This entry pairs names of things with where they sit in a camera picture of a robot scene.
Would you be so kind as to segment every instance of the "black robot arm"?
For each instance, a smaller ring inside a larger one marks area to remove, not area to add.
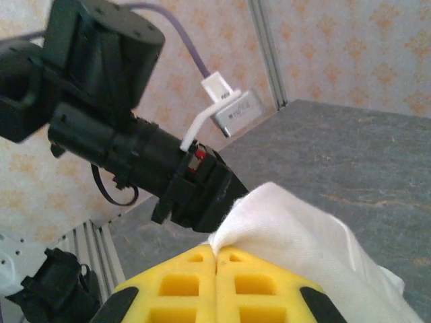
[[[117,188],[160,198],[152,220],[214,231],[247,189],[210,147],[181,140],[137,118],[138,105],[164,45],[140,15],[106,0],[54,0],[43,47],[23,40],[0,48],[0,135],[19,143],[49,123],[55,157],[89,161]]]

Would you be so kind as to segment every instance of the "square hole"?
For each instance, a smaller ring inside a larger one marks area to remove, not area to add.
[[[275,295],[274,280],[266,275],[238,275],[235,277],[237,294]]]
[[[286,309],[273,307],[241,307],[240,323],[287,323]]]
[[[159,296],[199,296],[199,277],[168,275],[162,280]]]
[[[232,262],[240,262],[240,261],[242,261],[242,259],[240,257],[238,257],[237,255],[235,255],[235,254],[231,254],[230,257],[229,257],[229,260],[232,261]]]
[[[203,262],[203,257],[201,254],[196,254],[189,259],[189,262]]]
[[[195,323],[195,308],[154,308],[146,323]]]

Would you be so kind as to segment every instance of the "gray table surface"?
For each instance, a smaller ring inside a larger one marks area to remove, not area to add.
[[[250,190],[272,181],[344,221],[431,322],[430,119],[296,101],[221,155]],[[110,225],[127,278],[206,239],[152,223],[155,202]]]

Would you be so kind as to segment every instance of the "orange pattern wall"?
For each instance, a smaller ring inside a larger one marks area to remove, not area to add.
[[[49,0],[0,2],[0,37],[41,29]],[[232,87],[255,87],[275,112],[273,98],[253,21],[243,0],[160,0],[191,35],[210,70],[219,70]],[[201,88],[201,76],[170,24],[156,13],[140,11],[166,36],[166,46],[154,76],[136,110],[172,134],[182,137],[195,115],[210,101]],[[229,141],[211,122],[199,139],[216,149]],[[108,187],[112,176],[102,173]],[[108,189],[118,200],[131,192]],[[46,128],[22,145],[0,138],[0,223],[39,241],[52,241],[86,219],[104,223],[124,209],[113,207],[98,192],[90,165],[71,154],[55,159]]]
[[[431,117],[431,0],[265,0],[288,98]]]

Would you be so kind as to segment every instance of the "black cable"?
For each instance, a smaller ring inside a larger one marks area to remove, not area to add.
[[[99,191],[102,193],[103,197],[111,204],[117,205],[119,207],[130,207],[134,205],[139,198],[139,191],[135,185],[131,185],[130,187],[133,189],[134,195],[130,202],[128,203],[118,203],[112,197],[110,197],[109,193],[106,191],[105,186],[103,185],[102,179],[100,177],[99,167],[92,165],[92,173],[94,181],[96,182]]]

